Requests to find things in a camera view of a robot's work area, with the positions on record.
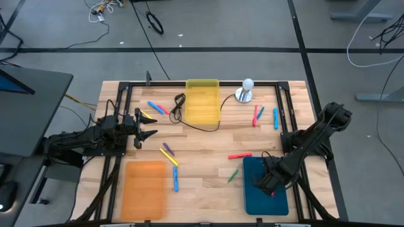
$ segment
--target pink marker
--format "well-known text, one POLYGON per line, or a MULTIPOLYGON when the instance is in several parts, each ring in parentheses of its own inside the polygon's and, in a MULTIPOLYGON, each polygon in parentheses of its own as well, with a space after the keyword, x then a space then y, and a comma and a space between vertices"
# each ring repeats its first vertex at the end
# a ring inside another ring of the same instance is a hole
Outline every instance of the pink marker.
POLYGON ((170 115, 170 112, 166 111, 161 105, 157 105, 158 108, 162 109, 165 114, 170 115))
POLYGON ((257 114, 258 114, 258 105, 255 105, 254 119, 252 120, 252 126, 253 127, 257 126, 257 114))

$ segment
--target red marker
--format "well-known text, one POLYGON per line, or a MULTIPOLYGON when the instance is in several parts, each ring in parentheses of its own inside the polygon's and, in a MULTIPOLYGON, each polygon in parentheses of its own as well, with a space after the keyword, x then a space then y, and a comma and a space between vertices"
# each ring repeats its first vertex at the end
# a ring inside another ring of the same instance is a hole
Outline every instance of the red marker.
POLYGON ((162 109, 165 114, 170 115, 170 112, 166 111, 162 106, 157 105, 158 108, 162 109))
POLYGON ((258 114, 258 105, 255 105, 254 119, 252 120, 252 126, 253 127, 257 126, 257 114, 258 114))
POLYGON ((251 152, 244 153, 244 154, 230 154, 229 159, 233 158, 243 158, 243 157, 251 157, 253 154, 251 152))

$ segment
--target purple marker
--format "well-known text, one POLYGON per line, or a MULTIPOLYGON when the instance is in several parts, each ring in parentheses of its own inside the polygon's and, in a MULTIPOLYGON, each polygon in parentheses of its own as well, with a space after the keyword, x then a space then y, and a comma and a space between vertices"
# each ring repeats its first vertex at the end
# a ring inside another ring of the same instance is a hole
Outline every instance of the purple marker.
POLYGON ((163 143, 164 147, 167 149, 167 151, 169 151, 173 156, 175 156, 174 152, 171 151, 170 147, 168 144, 163 143))

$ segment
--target orange plastic tray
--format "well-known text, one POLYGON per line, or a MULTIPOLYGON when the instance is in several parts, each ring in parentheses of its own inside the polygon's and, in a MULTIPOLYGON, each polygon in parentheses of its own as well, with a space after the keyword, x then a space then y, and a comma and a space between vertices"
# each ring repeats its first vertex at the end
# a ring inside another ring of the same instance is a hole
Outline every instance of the orange plastic tray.
POLYGON ((166 210, 164 161, 131 161, 126 164, 121 220, 158 220, 166 210))

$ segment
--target orange marker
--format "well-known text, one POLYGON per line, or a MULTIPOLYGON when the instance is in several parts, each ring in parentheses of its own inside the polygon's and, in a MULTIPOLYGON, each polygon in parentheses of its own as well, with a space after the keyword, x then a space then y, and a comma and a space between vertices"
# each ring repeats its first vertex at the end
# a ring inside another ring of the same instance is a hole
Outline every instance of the orange marker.
POLYGON ((244 154, 230 154, 229 155, 229 159, 233 159, 233 158, 243 158, 243 157, 250 157, 253 154, 251 152, 248 153, 244 153, 244 154))

